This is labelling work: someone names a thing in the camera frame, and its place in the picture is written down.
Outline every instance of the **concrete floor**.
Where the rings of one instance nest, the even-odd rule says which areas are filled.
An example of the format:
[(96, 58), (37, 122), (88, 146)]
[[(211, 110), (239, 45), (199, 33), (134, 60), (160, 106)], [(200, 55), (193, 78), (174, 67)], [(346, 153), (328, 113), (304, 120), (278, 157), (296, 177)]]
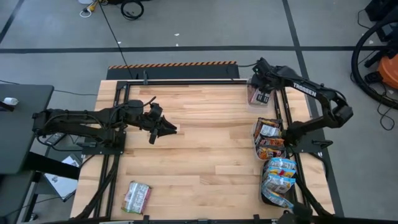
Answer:
[[(356, 23), (357, 12), (369, 1), (288, 0), (300, 45), (354, 46), (366, 32)], [(0, 30), (16, 4), (17, 0), (0, 1)], [(104, 7), (122, 47), (294, 44), (282, 0), (153, 0), (143, 4), (143, 17), (134, 22), (123, 19), (116, 6)], [(116, 47), (100, 9), (97, 7), (90, 18), (84, 19), (78, 15), (82, 8), (76, 0), (25, 0), (0, 43), (0, 51)], [(372, 25), (365, 13), (361, 14), (361, 22)], [(377, 37), (370, 40), (373, 45), (379, 43)], [(124, 55), (129, 64), (236, 60), (243, 65), (264, 57), (271, 64), (289, 65), (300, 73), (293, 50)], [(329, 152), (344, 215), (398, 220), (398, 174), (394, 170), (394, 159), (398, 159), (394, 150), (398, 143), (397, 128), (383, 130), (376, 112), (377, 102), (350, 81), (351, 52), (308, 51), (303, 52), (303, 57), (310, 79), (343, 92), (354, 109), (354, 117), (341, 129), (325, 129), (325, 137), (335, 142)], [(122, 64), (119, 53), (0, 54), (0, 79), (96, 93), (107, 67)], [(240, 72), (243, 78), (251, 75), (250, 68)], [(92, 110), (94, 105), (94, 96), (54, 93), (49, 107)], [(391, 111), (389, 116), (398, 119), (398, 112)], [(45, 149), (34, 144), (32, 150)], [(35, 208), (40, 215), (36, 223), (65, 220), (71, 206), (72, 199), (67, 203), (40, 203)]]

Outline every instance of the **wooden table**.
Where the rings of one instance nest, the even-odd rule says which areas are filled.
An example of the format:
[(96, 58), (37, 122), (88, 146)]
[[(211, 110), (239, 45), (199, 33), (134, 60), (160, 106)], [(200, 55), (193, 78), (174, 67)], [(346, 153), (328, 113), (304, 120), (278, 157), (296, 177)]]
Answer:
[[(116, 82), (101, 82), (96, 111), (112, 107)], [(293, 120), (309, 120), (304, 94), (291, 88), (286, 90)], [(254, 157), (250, 134), (259, 116), (275, 118), (272, 104), (262, 114), (250, 113), (245, 85), (132, 86), (129, 99), (147, 102), (153, 96), (163, 107), (167, 120), (178, 127), (178, 134), (158, 138), (151, 145), (148, 132), (127, 128), (112, 220), (142, 220), (142, 215), (120, 209), (133, 180), (153, 187), (145, 210), (151, 220), (252, 219), (254, 214), (260, 214), (260, 218), (279, 218), (282, 215), (283, 208), (266, 205), (259, 199), (263, 162)], [(300, 157), (307, 187), (326, 210), (334, 213), (323, 164), (308, 154)], [(102, 161), (103, 156), (95, 156), (82, 168), (71, 217), (83, 210), (97, 190)], [(105, 192), (102, 215), (107, 196)]]

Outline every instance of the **snack bag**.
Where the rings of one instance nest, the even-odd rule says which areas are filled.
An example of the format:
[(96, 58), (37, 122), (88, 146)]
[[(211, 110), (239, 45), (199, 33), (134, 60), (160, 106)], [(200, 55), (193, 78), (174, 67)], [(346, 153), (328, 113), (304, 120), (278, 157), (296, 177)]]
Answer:
[(284, 148), (277, 146), (260, 146), (257, 148), (257, 156), (264, 160), (272, 159), (273, 157), (281, 157), (284, 155), (283, 152)]
[(263, 136), (280, 136), (281, 133), (282, 132), (280, 131), (279, 128), (263, 124), (261, 129), (260, 129), (259, 136), (260, 135), (263, 135)]
[(268, 167), (281, 167), (286, 169), (294, 169), (296, 166), (295, 161), (291, 161), (290, 159), (283, 159), (283, 158), (272, 158), (265, 166), (264, 170)]
[(262, 188), (266, 187), (273, 192), (284, 194), (294, 183), (296, 183), (294, 178), (268, 174), (267, 179), (262, 183)]
[(272, 191), (270, 191), (270, 190), (267, 189), (267, 188), (261, 189), (261, 192), (262, 192), (263, 196), (265, 196), (265, 197), (266, 197), (268, 200), (270, 200), (272, 203), (277, 204), (277, 205), (279, 205), (279, 206), (281, 206), (281, 207), (284, 207), (284, 208), (290, 208), (290, 209), (293, 208), (293, 204), (290, 203), (290, 202), (289, 202), (286, 198), (284, 198), (283, 196), (281, 196), (281, 195), (279, 195), (279, 194), (277, 194), (277, 193), (275, 193), (275, 192), (272, 192)]
[(284, 146), (284, 141), (278, 136), (263, 136), (261, 135), (261, 138), (258, 142), (259, 146), (279, 146), (283, 147)]
[(256, 128), (254, 130), (254, 139), (257, 139), (258, 135), (261, 132), (261, 129), (264, 125), (269, 126), (271, 128), (279, 128), (280, 124), (282, 124), (281, 119), (265, 119), (265, 118), (258, 118)]
[(129, 191), (124, 197), (122, 210), (129, 213), (143, 214), (149, 199), (150, 187), (137, 182), (130, 182)]
[(292, 178), (295, 173), (296, 170), (293, 169), (286, 169), (281, 167), (268, 167), (264, 175), (262, 176), (262, 180), (264, 181), (267, 178), (268, 174), (274, 174), (282, 177)]

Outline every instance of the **black cable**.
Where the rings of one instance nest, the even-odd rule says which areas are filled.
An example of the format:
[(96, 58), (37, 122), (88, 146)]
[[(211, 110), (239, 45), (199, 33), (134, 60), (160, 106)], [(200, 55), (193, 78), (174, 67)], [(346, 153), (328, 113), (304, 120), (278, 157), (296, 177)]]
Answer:
[[(0, 82), (4, 82), (4, 83), (8, 83), (8, 84), (15, 84), (15, 85), (20, 85), (20, 83), (14, 83), (14, 82), (9, 82), (9, 81), (4, 81), (4, 80), (0, 80)], [(98, 96), (97, 94), (82, 94), (82, 93), (73, 93), (70, 91), (64, 91), (64, 90), (54, 90), (60, 93), (69, 93), (69, 94), (73, 94), (73, 95), (78, 95), (78, 96)]]
[[(255, 65), (257, 65), (257, 63), (258, 63), (258, 62), (253, 63), (253, 64), (250, 64), (250, 65), (236, 65), (236, 66), (238, 66), (239, 68), (246, 68), (246, 67), (255, 66)], [(228, 71), (229, 66), (231, 66), (231, 64), (228, 64), (228, 65), (226, 66), (226, 68), (225, 68), (227, 76), (229, 76), (229, 71)]]
[(87, 116), (87, 117), (92, 118), (93, 120), (95, 120), (96, 124), (99, 124), (101, 126), (101, 128), (105, 129), (104, 125), (98, 120), (98, 118), (94, 117), (93, 115), (90, 115), (90, 114), (68, 114), (68, 113), (58, 114), (58, 115), (55, 115), (55, 116), (51, 117), (44, 124), (44, 127), (46, 127), (46, 125), (48, 125), (50, 121), (54, 120), (55, 118), (62, 117), (62, 116)]
[(87, 158), (84, 162), (81, 163), (80, 168), (83, 167), (83, 165), (88, 162), (90, 159), (92, 159), (95, 155), (91, 155), (89, 158)]
[[(366, 56), (364, 59), (362, 59), (360, 62), (358, 62), (358, 65), (360, 65), (361, 63), (363, 63), (366, 59), (368, 59), (374, 52), (376, 52), (376, 50), (373, 50), (368, 56)], [(360, 85), (359, 83), (357, 83), (357, 82), (354, 80), (354, 76), (353, 76), (353, 73), (352, 73), (352, 72), (351, 72), (349, 78), (351, 79), (351, 81), (352, 81), (353, 83), (355, 83), (355, 84), (357, 84), (357, 85)], [(378, 92), (377, 92), (374, 88), (372, 88), (369, 84), (367, 84), (367, 86), (368, 86), (368, 88), (369, 88), (371, 91), (373, 91), (375, 94), (378, 94), (378, 95), (381, 97), (380, 100), (379, 100), (379, 105), (377, 106), (377, 113), (378, 113), (379, 115), (381, 115), (379, 122), (380, 122), (381, 127), (382, 127), (384, 130), (386, 130), (386, 131), (391, 131), (392, 129), (394, 129), (394, 126), (396, 125), (396, 122), (395, 122), (395, 120), (394, 120), (393, 118), (391, 118), (391, 117), (388, 116), (387, 114), (388, 114), (388, 112), (390, 112), (391, 109), (393, 109), (395, 106), (398, 105), (398, 101), (395, 100), (395, 99), (392, 99), (392, 98), (389, 97), (389, 96), (387, 96), (387, 89), (386, 89), (385, 84), (383, 84), (382, 82), (380, 82), (380, 84), (382, 85), (382, 87), (383, 87), (383, 89), (384, 89), (384, 92), (381, 93), (381, 94), (378, 93)], [(391, 100), (391, 101), (394, 102), (394, 104), (391, 105), (391, 106), (389, 107), (389, 109), (388, 109), (386, 112), (384, 112), (384, 113), (380, 112), (380, 107), (381, 107), (381, 105), (382, 105), (381, 99), (383, 99), (383, 98), (387, 98), (387, 99), (389, 99), (389, 100)], [(387, 127), (383, 124), (382, 121), (383, 121), (383, 119), (385, 119), (385, 118), (391, 120), (392, 125), (391, 125), (390, 128), (387, 128)]]
[(360, 14), (362, 11), (365, 11), (365, 9), (362, 9), (362, 10), (360, 10), (360, 11), (358, 12), (358, 17), (357, 17), (357, 21), (356, 21), (356, 22), (357, 22), (358, 25), (360, 25), (361, 27), (370, 29), (370, 27), (364, 26), (364, 25), (362, 25), (362, 24), (359, 22), (359, 14)]
[(55, 148), (53, 145), (46, 144), (46, 143), (42, 142), (38, 136), (36, 136), (36, 140), (37, 140), (40, 144), (42, 144), (42, 145), (44, 145), (44, 146), (51, 147), (52, 149), (54, 149), (55, 151), (58, 151), (58, 152), (81, 152), (81, 151), (82, 151), (82, 149), (79, 149), (79, 150), (61, 150), (61, 149), (57, 149), (57, 148)]
[[(387, 89), (386, 89), (386, 86), (385, 86), (383, 83), (380, 83), (380, 84), (384, 87), (384, 93), (382, 93), (381, 96), (386, 97), (386, 98), (390, 98), (390, 97), (387, 96)], [(381, 105), (382, 105), (381, 101), (379, 101), (379, 106), (377, 106), (377, 113), (378, 113), (379, 115), (381, 115), (380, 121), (379, 121), (379, 122), (380, 122), (380, 125), (381, 125), (381, 127), (384, 128), (384, 130), (386, 130), (386, 131), (391, 131), (392, 129), (394, 129), (394, 126), (396, 125), (395, 120), (392, 119), (390, 116), (387, 115), (388, 112), (390, 112), (390, 110), (393, 109), (393, 107), (395, 107), (396, 105), (398, 105), (398, 101), (396, 101), (396, 100), (394, 100), (394, 101), (395, 101), (395, 105), (390, 106), (390, 107), (388, 108), (388, 110), (386, 110), (386, 112), (384, 112), (384, 113), (380, 112), (380, 107), (381, 107)], [(390, 120), (391, 120), (392, 125), (391, 125), (390, 128), (385, 127), (385, 125), (383, 124), (382, 121), (383, 121), (384, 118), (387, 118), (387, 119), (390, 119)]]
[(117, 40), (117, 38), (116, 38), (116, 36), (115, 36), (113, 30), (112, 30), (111, 24), (109, 24), (108, 18), (106, 17), (105, 12), (104, 12), (104, 9), (102, 8), (102, 4), (99, 4), (99, 7), (101, 8), (102, 14), (104, 15), (104, 18), (105, 18), (105, 20), (106, 20), (106, 23), (108, 24), (108, 27), (109, 27), (109, 29), (110, 29), (110, 31), (111, 31), (111, 33), (112, 33), (113, 38), (114, 38), (114, 41), (115, 41), (116, 44), (118, 45), (118, 49), (119, 49), (119, 51), (120, 51), (120, 54), (122, 55), (123, 62), (124, 62), (124, 64), (127, 66), (127, 70), (129, 71), (130, 78), (133, 80), (134, 78), (132, 77), (132, 73), (131, 73), (131, 71), (130, 71), (129, 66), (127, 65), (126, 59), (124, 58), (122, 48), (120, 48), (119, 42), (118, 42), (118, 40)]
[[(65, 198), (74, 195), (75, 192), (76, 192), (76, 191), (74, 191), (74, 192), (68, 194)], [(38, 204), (38, 203), (41, 203), (41, 202), (46, 202), (46, 201), (48, 201), (48, 200), (53, 200), (53, 199), (56, 199), (56, 198), (62, 198), (62, 197), (58, 196), (58, 197), (48, 198), (48, 199), (45, 199), (45, 200), (38, 201), (38, 202), (36, 202), (36, 203), (34, 203), (34, 204)], [(7, 214), (4, 215), (3, 217), (7, 217), (7, 216), (13, 214), (14, 212), (21, 211), (22, 209), (24, 209), (24, 208), (26, 208), (26, 207), (29, 207), (29, 206), (31, 206), (31, 204), (25, 205), (25, 206), (23, 206), (23, 207), (21, 207), (21, 208), (18, 208), (18, 209), (15, 209), (14, 211), (7, 213)]]
[[(156, 99), (156, 96), (152, 97), (152, 99), (150, 99), (147, 103), (144, 103), (142, 106), (128, 106), (128, 107), (130, 107), (130, 108), (143, 108), (143, 107), (151, 104), (155, 99)], [(112, 114), (111, 114), (111, 116), (109, 118), (109, 122), (112, 122), (112, 119), (113, 119), (114, 115), (116, 114), (116, 112), (118, 112), (123, 106), (127, 105), (127, 103), (122, 103), (122, 104), (117, 105), (117, 106), (114, 107), (115, 110), (112, 112)]]
[(100, 1), (99, 3), (100, 3), (101, 5), (103, 5), (103, 6), (107, 6), (107, 5), (109, 4), (108, 1)]
[(250, 65), (237, 65), (237, 66), (240, 67), (240, 68), (247, 68), (247, 67), (251, 67), (251, 66), (257, 65), (257, 63), (258, 63), (258, 62), (253, 63), (253, 64), (250, 64)]
[(77, 138), (75, 140), (73, 140), (72, 135), (70, 135), (70, 134), (68, 134), (68, 135), (73, 144), (76, 144), (77, 140), (81, 137), (81, 136), (77, 136)]
[[(137, 16), (133, 16), (130, 12), (124, 10), (124, 7), (126, 6), (126, 4), (129, 4), (129, 3), (135, 3), (140, 7), (141, 11)], [(122, 4), (120, 5), (120, 12), (125, 19), (130, 20), (130, 21), (135, 21), (136, 19), (140, 18), (143, 15), (144, 6), (142, 5), (140, 0), (124, 0), (122, 2)]]
[[(292, 155), (289, 154), (290, 152), (288, 152), (287, 149), (290, 149), (292, 151)], [(294, 151), (293, 151), (292, 147), (289, 146), (286, 148), (286, 156), (288, 159), (290, 159), (291, 157), (294, 157)]]
[(64, 90), (54, 90), (57, 91), (59, 93), (69, 93), (69, 94), (73, 94), (73, 95), (78, 95), (78, 96), (98, 96), (98, 94), (82, 94), (82, 93), (72, 93), (70, 91), (64, 91)]
[(351, 70), (353, 72), (353, 77), (358, 84), (358, 86), (364, 91), (368, 96), (373, 98), (376, 101), (380, 101), (382, 104), (388, 106), (388, 107), (393, 107), (394, 109), (398, 109), (395, 101), (392, 101), (388, 98), (385, 98), (378, 94), (377, 92), (373, 91), (370, 89), (367, 85), (367, 83), (363, 80), (360, 72), (359, 72), (359, 67), (358, 67), (358, 58), (359, 58), (359, 53), (363, 49), (363, 45), (365, 42), (372, 36), (377, 30), (380, 28), (394, 23), (398, 22), (398, 18), (389, 18), (383, 21), (380, 21), (376, 23), (376, 25), (372, 26), (368, 31), (365, 32), (365, 34), (359, 39), (358, 43), (356, 44), (354, 51), (353, 51), (353, 56), (351, 58)]

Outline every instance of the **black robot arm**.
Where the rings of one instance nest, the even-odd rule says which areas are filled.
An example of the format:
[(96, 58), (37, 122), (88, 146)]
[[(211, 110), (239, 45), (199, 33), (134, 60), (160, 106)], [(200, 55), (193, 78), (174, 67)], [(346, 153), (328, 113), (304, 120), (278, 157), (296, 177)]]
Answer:
[[(353, 116), (352, 108), (348, 106), (345, 97), (340, 92), (324, 87), (323, 84), (318, 85), (306, 80), (287, 66), (273, 67), (264, 58), (261, 58), (257, 61), (253, 71), (255, 74), (252, 76), (251, 85), (259, 88), (261, 92), (270, 94), (272, 90), (292, 87), (314, 97), (322, 106), (321, 117), (306, 122), (294, 121), (282, 133), (282, 138), (288, 145), (296, 145), (297, 141), (310, 131), (324, 127), (340, 128)], [(332, 108), (331, 102), (335, 102), (334, 108)]]
[[(49, 109), (33, 114), (33, 132), (37, 137), (54, 133), (89, 137), (107, 148), (119, 144), (120, 134), (128, 125), (149, 131), (151, 144), (156, 137), (177, 133), (177, 128), (161, 116), (163, 109), (159, 104), (150, 103), (150, 111), (145, 113), (144, 107), (141, 100), (130, 100), (100, 111)], [(98, 124), (99, 128), (86, 124)]]

